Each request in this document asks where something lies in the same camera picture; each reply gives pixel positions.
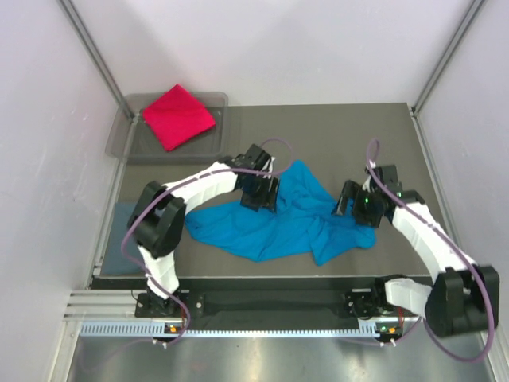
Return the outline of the bright blue t-shirt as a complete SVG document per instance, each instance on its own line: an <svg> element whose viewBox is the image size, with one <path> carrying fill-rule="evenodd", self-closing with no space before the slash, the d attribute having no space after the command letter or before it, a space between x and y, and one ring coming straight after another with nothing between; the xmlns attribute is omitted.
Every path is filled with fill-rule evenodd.
<svg viewBox="0 0 509 382"><path fill-rule="evenodd" d="M302 161L280 177L276 211L255 212L238 201L192 211L185 217L190 236L254 262L310 252L318 266L354 248L376 244L375 230L351 214L334 216L336 202Z"/></svg>

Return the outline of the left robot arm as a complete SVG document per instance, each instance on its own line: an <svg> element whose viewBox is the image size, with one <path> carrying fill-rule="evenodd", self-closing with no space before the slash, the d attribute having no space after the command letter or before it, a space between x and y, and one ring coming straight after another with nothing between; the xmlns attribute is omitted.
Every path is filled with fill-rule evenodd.
<svg viewBox="0 0 509 382"><path fill-rule="evenodd" d="M185 216L225 193L242 191L241 205L274 212L279 179L274 157L255 144L245 154L227 156L181 181L145 186L128 220L126 236L134 240L147 277L144 306L168 317L180 308L174 252L181 241Z"/></svg>

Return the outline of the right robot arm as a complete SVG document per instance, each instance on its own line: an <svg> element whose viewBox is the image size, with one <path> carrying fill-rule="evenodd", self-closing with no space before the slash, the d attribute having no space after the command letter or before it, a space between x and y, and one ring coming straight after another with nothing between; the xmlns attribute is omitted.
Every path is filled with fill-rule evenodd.
<svg viewBox="0 0 509 382"><path fill-rule="evenodd" d="M405 275L377 278L371 305L382 315L403 308L427 322L440 338L494 331L499 323L499 274L464 254L433 218L424 198L404 189L394 165L367 169L363 183L347 180L333 210L377 228L387 219L425 264L431 283Z"/></svg>

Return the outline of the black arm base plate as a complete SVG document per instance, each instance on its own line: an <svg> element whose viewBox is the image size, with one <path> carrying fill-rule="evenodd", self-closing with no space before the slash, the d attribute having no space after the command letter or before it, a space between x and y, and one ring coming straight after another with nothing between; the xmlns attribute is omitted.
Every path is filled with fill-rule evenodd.
<svg viewBox="0 0 509 382"><path fill-rule="evenodd" d="M136 298L137 318L215 318L219 314L331 314L334 318L396 317L398 308L377 307L367 290L184 290L181 300L147 291Z"/></svg>

